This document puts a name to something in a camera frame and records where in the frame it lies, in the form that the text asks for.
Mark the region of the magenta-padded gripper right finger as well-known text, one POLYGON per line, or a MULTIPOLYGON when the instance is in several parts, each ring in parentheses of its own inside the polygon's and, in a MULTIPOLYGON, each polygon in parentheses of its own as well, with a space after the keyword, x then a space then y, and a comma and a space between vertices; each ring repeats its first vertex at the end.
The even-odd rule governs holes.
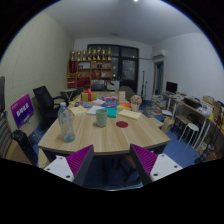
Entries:
POLYGON ((130 145, 130 153, 143 185, 150 184, 182 169, 179 164, 164 153, 156 155, 134 144, 130 145))

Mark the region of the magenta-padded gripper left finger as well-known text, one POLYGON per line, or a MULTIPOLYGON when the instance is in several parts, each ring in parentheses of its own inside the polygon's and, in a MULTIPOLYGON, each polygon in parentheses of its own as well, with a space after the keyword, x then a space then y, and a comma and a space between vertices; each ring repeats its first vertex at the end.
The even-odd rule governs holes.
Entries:
POLYGON ((45 171, 82 186, 94 156, 94 147, 86 146, 68 157, 57 156, 45 171))

